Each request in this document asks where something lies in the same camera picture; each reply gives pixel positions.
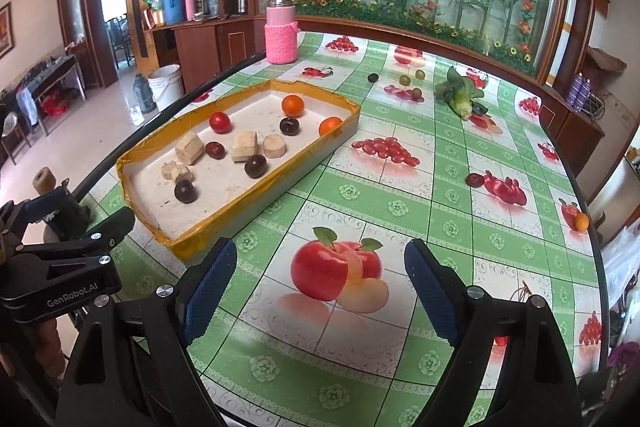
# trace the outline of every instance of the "chair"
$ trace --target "chair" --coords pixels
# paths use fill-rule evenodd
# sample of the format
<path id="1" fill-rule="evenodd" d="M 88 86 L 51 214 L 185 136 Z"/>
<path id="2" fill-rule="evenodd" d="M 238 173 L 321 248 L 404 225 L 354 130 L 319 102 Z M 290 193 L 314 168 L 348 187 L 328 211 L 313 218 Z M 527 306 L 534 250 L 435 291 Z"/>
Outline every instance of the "chair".
<path id="1" fill-rule="evenodd" d="M 114 17 L 113 19 L 109 19 L 105 22 L 116 68 L 120 67 L 116 52 L 124 51 L 124 58 L 127 61 L 127 66 L 131 65 L 131 60 L 133 59 L 131 37 L 129 36 L 128 28 L 123 28 L 124 22 L 126 22 L 126 18 L 124 18 L 124 16 Z"/>
<path id="2" fill-rule="evenodd" d="M 11 161 L 14 162 L 14 165 L 16 165 L 14 155 L 11 152 L 11 147 L 6 143 L 6 139 L 9 138 L 9 136 L 11 136 L 11 134 L 13 133 L 17 133 L 18 137 L 22 137 L 22 139 L 25 142 L 27 142 L 29 149 L 31 148 L 31 144 L 29 143 L 29 140 L 27 139 L 26 134 L 24 133 L 22 128 L 18 125 L 18 115 L 16 115 L 14 112 L 10 112 L 4 119 L 4 127 L 2 128 L 1 142 L 2 142 L 2 148 L 4 149 L 4 152 L 7 153 L 7 156 L 9 156 L 9 158 L 11 158 Z"/>

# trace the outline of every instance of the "blue plastic jug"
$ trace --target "blue plastic jug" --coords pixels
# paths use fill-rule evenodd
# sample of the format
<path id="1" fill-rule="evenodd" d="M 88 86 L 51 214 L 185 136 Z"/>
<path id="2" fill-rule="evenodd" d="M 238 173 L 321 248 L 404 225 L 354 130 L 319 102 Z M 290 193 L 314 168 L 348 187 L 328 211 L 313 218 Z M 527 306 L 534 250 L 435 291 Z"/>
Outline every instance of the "blue plastic jug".
<path id="1" fill-rule="evenodd" d="M 184 0 L 164 0 L 164 23 L 177 24 L 187 19 L 184 14 Z"/>

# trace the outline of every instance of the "pink knitted bottle sleeve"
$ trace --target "pink knitted bottle sleeve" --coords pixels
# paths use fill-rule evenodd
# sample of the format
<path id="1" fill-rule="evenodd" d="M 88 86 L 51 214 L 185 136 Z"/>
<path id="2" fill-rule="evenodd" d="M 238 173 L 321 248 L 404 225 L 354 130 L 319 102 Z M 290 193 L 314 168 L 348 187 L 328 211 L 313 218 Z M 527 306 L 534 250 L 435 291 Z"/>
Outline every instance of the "pink knitted bottle sleeve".
<path id="1" fill-rule="evenodd" d="M 264 40 L 270 64 L 289 64 L 298 58 L 298 23 L 265 26 Z"/>

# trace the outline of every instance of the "tangerine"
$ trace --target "tangerine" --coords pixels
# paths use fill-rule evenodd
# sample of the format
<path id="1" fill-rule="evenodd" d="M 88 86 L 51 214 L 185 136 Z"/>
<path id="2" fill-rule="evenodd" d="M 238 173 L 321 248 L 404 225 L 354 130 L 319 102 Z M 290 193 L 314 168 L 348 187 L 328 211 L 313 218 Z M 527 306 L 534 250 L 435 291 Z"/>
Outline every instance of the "tangerine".
<path id="1" fill-rule="evenodd" d="M 324 136 L 325 134 L 329 134 L 332 130 L 338 127 L 342 123 L 342 120 L 337 116 L 332 116 L 331 118 L 327 118 L 323 120 L 318 127 L 318 134 L 320 136 Z"/>
<path id="2" fill-rule="evenodd" d="M 303 111 L 305 110 L 305 103 L 302 98 L 295 94 L 290 94 L 289 96 L 285 96 L 282 100 L 282 111 L 289 118 L 298 118 L 302 116 Z"/>
<path id="3" fill-rule="evenodd" d="M 580 212 L 574 219 L 574 228 L 577 232 L 586 232 L 589 228 L 589 216 Z"/>

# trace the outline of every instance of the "pink bottle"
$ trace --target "pink bottle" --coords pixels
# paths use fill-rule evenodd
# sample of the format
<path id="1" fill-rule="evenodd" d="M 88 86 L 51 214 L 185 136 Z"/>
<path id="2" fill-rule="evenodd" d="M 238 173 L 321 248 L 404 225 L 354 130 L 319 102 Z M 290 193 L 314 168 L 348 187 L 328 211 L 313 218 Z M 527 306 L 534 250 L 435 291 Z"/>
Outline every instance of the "pink bottle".
<path id="1" fill-rule="evenodd" d="M 298 23 L 292 0 L 269 0 L 264 36 L 267 61 L 289 64 L 298 58 Z"/>
<path id="2" fill-rule="evenodd" d="M 196 0 L 184 0 L 184 7 L 187 13 L 187 20 L 193 20 L 193 14 L 196 13 Z"/>

